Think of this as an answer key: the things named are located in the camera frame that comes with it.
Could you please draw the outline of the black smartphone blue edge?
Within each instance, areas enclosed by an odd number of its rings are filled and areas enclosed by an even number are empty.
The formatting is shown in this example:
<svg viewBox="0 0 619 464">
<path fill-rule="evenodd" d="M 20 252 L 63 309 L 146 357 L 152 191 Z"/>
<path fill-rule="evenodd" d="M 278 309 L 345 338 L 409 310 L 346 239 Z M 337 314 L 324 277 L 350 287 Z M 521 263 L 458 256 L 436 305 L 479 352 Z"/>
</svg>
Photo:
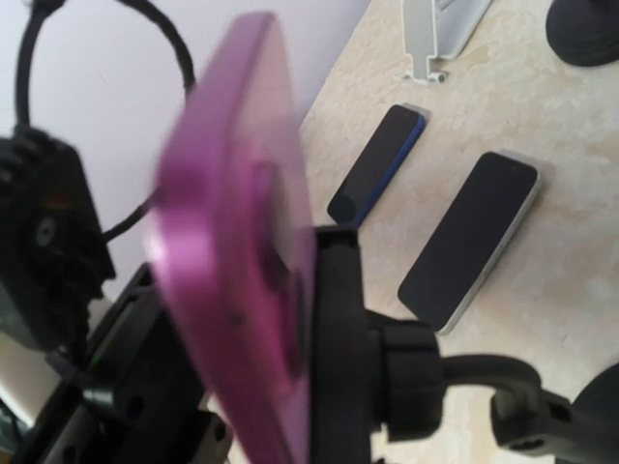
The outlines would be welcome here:
<svg viewBox="0 0 619 464">
<path fill-rule="evenodd" d="M 418 111 L 399 104 L 389 108 L 328 204 L 335 223 L 362 225 L 426 126 Z"/>
</svg>

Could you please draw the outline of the black smartphone silver edge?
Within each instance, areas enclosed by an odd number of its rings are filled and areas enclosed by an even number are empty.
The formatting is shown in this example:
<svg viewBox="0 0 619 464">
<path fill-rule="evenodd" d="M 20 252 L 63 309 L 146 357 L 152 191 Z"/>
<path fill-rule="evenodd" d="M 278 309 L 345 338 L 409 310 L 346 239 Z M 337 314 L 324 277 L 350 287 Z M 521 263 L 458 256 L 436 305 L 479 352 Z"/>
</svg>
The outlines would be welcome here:
<svg viewBox="0 0 619 464">
<path fill-rule="evenodd" d="M 451 331 L 523 221 L 540 170 L 485 153 L 463 182 L 398 288 L 398 299 L 437 334 Z"/>
</svg>

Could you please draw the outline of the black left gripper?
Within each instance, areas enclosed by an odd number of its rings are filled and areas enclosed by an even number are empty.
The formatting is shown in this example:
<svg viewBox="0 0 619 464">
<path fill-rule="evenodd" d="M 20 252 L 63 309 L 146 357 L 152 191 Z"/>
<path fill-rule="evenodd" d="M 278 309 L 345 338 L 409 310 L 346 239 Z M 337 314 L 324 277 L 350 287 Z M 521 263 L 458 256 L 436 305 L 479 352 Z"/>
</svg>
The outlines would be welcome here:
<svg viewBox="0 0 619 464">
<path fill-rule="evenodd" d="M 232 433 L 142 265 L 18 446 L 16 463 L 224 463 Z"/>
</svg>

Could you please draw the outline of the black round-base phone stand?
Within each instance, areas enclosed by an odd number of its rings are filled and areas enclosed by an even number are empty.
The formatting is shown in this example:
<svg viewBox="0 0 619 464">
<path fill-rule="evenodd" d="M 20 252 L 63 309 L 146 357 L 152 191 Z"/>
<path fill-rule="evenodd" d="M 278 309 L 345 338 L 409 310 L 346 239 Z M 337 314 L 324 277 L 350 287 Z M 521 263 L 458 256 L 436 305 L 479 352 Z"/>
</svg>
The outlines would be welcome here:
<svg viewBox="0 0 619 464">
<path fill-rule="evenodd" d="M 618 61 L 618 2 L 552 1 L 545 20 L 546 40 L 572 66 L 593 68 Z"/>
</svg>

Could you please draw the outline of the purple smartphone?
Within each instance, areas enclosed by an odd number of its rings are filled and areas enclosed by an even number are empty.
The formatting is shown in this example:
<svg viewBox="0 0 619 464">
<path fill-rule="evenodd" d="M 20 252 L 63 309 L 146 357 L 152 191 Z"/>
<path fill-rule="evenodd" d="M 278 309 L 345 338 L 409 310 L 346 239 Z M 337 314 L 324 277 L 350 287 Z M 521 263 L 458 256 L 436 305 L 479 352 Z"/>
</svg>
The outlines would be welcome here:
<svg viewBox="0 0 619 464">
<path fill-rule="evenodd" d="M 154 191 L 149 259 L 204 386 L 250 462 L 308 462 L 315 237 L 274 14 L 230 24 Z"/>
</svg>

